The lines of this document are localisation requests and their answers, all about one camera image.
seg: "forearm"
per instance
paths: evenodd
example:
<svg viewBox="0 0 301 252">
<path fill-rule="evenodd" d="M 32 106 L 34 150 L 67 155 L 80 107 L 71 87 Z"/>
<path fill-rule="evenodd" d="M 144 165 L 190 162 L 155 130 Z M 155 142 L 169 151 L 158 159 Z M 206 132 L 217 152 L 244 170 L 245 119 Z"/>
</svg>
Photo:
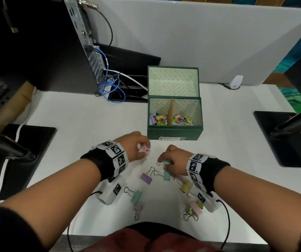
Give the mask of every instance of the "forearm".
<svg viewBox="0 0 301 252">
<path fill-rule="evenodd" d="M 0 204 L 19 214 L 50 248 L 69 225 L 101 174 L 90 160 L 81 159 Z"/>
<path fill-rule="evenodd" d="M 224 167 L 215 192 L 277 251 L 296 251 L 301 238 L 301 194 Z"/>
</svg>

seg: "person's left hand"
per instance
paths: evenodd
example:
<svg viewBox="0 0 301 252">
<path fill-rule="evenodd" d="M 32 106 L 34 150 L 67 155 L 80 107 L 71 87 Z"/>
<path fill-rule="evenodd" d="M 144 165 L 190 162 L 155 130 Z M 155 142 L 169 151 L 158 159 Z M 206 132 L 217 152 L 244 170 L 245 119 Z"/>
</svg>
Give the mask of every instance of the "person's left hand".
<svg viewBox="0 0 301 252">
<path fill-rule="evenodd" d="M 129 134 L 125 134 L 114 140 L 119 142 L 127 152 L 128 160 L 140 160 L 146 156 L 145 152 L 138 152 L 138 144 L 145 144 L 147 148 L 150 148 L 150 141 L 147 136 L 142 135 L 139 131 L 135 131 Z"/>
</svg>

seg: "open box lid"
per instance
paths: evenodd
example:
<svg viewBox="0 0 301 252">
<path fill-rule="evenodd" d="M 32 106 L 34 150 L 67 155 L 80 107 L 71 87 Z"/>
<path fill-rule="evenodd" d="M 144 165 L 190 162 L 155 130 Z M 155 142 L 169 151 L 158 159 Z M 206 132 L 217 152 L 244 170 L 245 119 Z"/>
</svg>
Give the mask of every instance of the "open box lid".
<svg viewBox="0 0 301 252">
<path fill-rule="evenodd" d="M 194 67 L 148 66 L 148 98 L 199 98 L 199 71 Z"/>
</svg>

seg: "person's left arm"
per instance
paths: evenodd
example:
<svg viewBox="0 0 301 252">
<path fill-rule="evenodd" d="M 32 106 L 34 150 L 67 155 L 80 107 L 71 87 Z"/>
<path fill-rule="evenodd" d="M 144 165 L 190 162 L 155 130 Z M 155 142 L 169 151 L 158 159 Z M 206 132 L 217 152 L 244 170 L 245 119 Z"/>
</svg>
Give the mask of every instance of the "person's left arm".
<svg viewBox="0 0 301 252">
<path fill-rule="evenodd" d="M 115 139 L 127 152 L 128 160 L 142 159 L 138 144 L 150 148 L 140 132 Z M 49 249 L 101 180 L 100 169 L 89 159 L 80 159 L 0 204 L 21 216 Z"/>
</svg>

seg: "person's right arm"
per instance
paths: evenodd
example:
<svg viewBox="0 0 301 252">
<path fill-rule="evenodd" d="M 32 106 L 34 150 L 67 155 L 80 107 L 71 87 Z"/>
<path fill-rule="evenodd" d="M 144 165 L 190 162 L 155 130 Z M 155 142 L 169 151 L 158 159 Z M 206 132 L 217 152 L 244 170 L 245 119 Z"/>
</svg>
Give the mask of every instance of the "person's right arm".
<svg viewBox="0 0 301 252">
<path fill-rule="evenodd" d="M 187 175 L 193 153 L 170 145 L 158 159 L 171 160 L 166 169 Z M 236 211 L 272 248 L 297 251 L 301 240 L 301 194 L 254 177 L 231 166 L 219 171 L 215 192 Z"/>
</svg>

